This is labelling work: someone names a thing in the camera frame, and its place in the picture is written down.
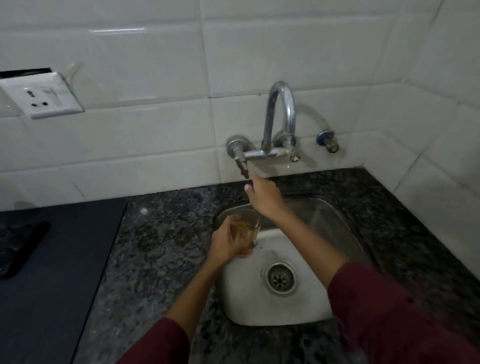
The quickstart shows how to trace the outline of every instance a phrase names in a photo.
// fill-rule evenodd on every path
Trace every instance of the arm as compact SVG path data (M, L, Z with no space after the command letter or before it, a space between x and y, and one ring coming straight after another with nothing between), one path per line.
M246 185L245 191L253 207L288 236L325 286L333 312L369 363L480 363L463 337L428 320L402 286L349 261L311 231L285 206L273 182L253 176L253 186Z
M186 364L208 293L223 267L253 242L233 243L231 216L212 235L208 258L167 311L164 318L138 340L117 364Z

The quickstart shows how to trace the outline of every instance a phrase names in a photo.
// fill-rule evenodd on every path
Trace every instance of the curved faucet spout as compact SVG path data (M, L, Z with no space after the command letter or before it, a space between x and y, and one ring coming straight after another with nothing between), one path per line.
M272 148L272 129L275 116L275 104L278 94L282 97L283 109L287 117L285 123L285 134L295 134L295 102L292 90L289 85L283 81L276 82L270 89L267 101L267 115L265 117L264 139L262 141L262 150L269 151Z

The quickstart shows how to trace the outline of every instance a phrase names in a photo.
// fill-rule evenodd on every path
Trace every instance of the maroon sleeve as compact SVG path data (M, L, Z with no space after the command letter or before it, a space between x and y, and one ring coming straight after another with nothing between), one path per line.
M363 348L370 364L480 363L465 338L429 320L406 289L370 267L343 265L328 297L347 339Z
M175 321L162 318L117 361L117 364L187 364L190 343Z

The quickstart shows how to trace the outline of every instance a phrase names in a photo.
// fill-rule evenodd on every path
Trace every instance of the black speckled granite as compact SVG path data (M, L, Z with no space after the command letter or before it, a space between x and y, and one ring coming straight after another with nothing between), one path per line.
M276 178L285 194L324 194L358 228L381 272L416 304L480 347L480 282L362 169ZM113 363L162 317L205 259L216 213L246 200L243 182L129 198L74 364ZM288 327L233 324L212 289L191 363L366 363L334 320Z

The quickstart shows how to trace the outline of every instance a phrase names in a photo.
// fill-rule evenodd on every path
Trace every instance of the tile wall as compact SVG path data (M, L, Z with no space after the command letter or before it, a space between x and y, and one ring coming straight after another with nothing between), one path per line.
M239 181L225 142L259 144L283 80L302 159L252 171L364 166L480 276L479 19L476 0L5 4L1 71L76 64L86 112L30 120L0 90L0 210Z

